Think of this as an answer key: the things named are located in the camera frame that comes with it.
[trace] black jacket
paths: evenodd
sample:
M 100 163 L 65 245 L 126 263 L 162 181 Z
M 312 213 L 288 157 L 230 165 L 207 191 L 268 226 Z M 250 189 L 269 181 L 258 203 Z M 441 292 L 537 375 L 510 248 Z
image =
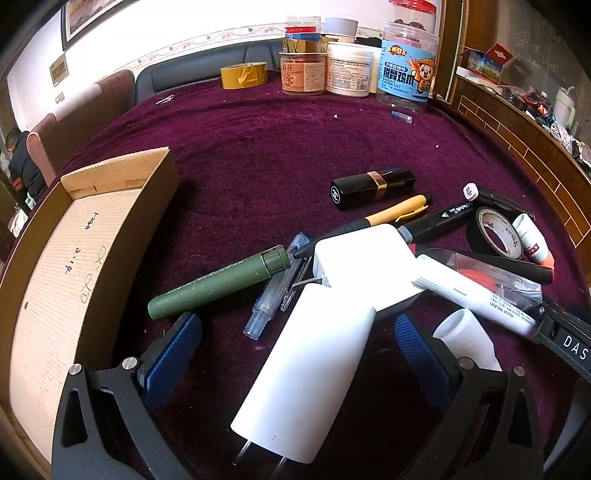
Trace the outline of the black jacket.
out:
M 35 162 L 29 156 L 27 150 L 27 135 L 29 132 L 23 132 L 17 141 L 17 147 L 8 163 L 8 170 L 12 184 L 19 197 L 24 201 L 27 198 L 27 192 L 35 201 L 45 191 L 47 185 L 41 174 L 41 170 L 35 165 Z

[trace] cartoon character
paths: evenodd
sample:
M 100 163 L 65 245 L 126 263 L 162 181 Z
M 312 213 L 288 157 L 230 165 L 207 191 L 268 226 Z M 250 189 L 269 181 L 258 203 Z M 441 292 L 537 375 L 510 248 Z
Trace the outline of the cartoon character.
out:
M 431 88 L 433 70 L 435 70 L 435 58 L 414 60 L 410 57 L 410 63 L 406 62 L 406 64 L 413 70 L 412 76 L 417 81 L 417 93 L 428 92 Z
M 392 55 L 401 55 L 403 57 L 405 57 L 406 55 L 408 55 L 408 52 L 407 51 L 404 51 L 400 45 L 392 45 L 391 47 L 388 47 L 388 51 Z

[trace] black leather sofa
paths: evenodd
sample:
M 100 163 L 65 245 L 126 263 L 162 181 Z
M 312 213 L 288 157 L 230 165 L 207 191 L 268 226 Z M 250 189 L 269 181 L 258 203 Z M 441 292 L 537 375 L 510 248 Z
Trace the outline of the black leather sofa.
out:
M 220 76 L 220 68 L 249 61 L 267 62 L 267 70 L 279 70 L 282 39 L 258 40 L 211 48 L 165 60 L 144 69 L 135 82 L 133 105 L 151 96 L 190 83 Z

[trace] person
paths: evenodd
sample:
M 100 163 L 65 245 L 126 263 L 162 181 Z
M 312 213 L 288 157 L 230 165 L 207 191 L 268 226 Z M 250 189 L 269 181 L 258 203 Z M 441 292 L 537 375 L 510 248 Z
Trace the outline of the person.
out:
M 23 203 L 27 199 L 27 193 L 37 202 L 47 185 L 41 170 L 35 165 L 27 150 L 27 135 L 29 132 L 14 127 L 6 135 L 6 149 L 12 158 L 8 163 L 8 171 L 14 189 Z

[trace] yellow pen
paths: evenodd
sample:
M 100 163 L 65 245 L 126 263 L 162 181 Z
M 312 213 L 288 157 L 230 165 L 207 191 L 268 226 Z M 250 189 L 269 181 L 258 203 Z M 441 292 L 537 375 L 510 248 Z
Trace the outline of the yellow pen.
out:
M 433 195 L 426 193 L 425 195 L 416 195 L 408 200 L 404 200 L 393 207 L 382 210 L 381 212 L 374 213 L 365 218 L 360 218 L 347 225 L 338 227 L 329 233 L 326 233 L 309 243 L 305 244 L 302 248 L 298 249 L 294 253 L 294 258 L 307 258 L 314 255 L 314 247 L 320 240 L 330 238 L 332 236 L 343 235 L 344 233 L 355 232 L 371 226 L 380 225 L 388 222 L 398 222 L 400 220 L 406 220 L 407 218 L 414 217 L 419 213 L 427 209 L 429 203 L 433 201 Z

